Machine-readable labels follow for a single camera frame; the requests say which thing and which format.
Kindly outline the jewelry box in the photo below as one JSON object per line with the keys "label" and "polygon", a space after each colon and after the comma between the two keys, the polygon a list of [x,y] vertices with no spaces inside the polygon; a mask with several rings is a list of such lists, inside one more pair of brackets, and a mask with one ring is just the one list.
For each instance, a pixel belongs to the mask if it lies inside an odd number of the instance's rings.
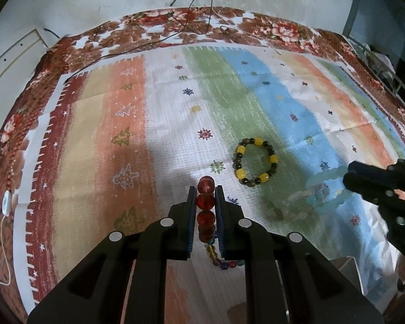
{"label": "jewelry box", "polygon": [[359,266],[356,258],[346,256],[330,260],[331,265],[336,269],[330,273],[329,282],[334,293],[342,294],[350,292],[352,288],[361,295],[364,294],[364,288],[359,272]]}

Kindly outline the metal bed frame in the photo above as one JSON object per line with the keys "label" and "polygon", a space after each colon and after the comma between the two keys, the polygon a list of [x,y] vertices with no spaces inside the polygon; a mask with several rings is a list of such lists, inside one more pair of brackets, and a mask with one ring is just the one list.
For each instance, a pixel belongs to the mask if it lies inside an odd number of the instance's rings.
{"label": "metal bed frame", "polygon": [[373,45],[361,43],[351,37],[344,37],[344,39],[371,73],[405,107],[405,62],[400,59],[394,64],[388,54],[380,52]]}

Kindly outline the red floral bedsheet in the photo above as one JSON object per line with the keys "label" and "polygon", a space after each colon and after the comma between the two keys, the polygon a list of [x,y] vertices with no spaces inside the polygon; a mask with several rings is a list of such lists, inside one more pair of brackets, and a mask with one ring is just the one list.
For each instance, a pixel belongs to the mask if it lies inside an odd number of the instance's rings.
{"label": "red floral bedsheet", "polygon": [[[126,15],[82,34],[62,38],[44,54],[0,127],[0,223],[4,192],[9,190],[12,194],[11,212],[3,224],[11,284],[0,286],[0,295],[19,321],[25,322],[29,313],[24,312],[18,288],[12,281],[13,193],[20,183],[17,165],[21,162],[25,136],[44,107],[46,97],[52,93],[51,83],[62,75],[77,77],[100,62],[123,56],[163,48],[208,45],[285,50],[339,62],[357,72],[359,80],[382,100],[385,109],[405,112],[343,36],[256,12],[230,7],[155,9]],[[7,277],[0,242],[0,280],[6,281]]]}

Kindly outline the striped colourful cloth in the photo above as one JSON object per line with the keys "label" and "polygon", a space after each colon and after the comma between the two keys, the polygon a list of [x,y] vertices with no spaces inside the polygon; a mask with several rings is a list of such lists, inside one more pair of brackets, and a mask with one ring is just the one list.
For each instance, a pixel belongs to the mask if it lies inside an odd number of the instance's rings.
{"label": "striped colourful cloth", "polygon": [[285,50],[163,48],[62,75],[23,142],[13,283],[31,312],[113,230],[144,230],[203,176],[279,234],[353,256],[385,310],[399,253],[377,208],[347,191],[353,160],[405,159],[405,112],[357,72]]}

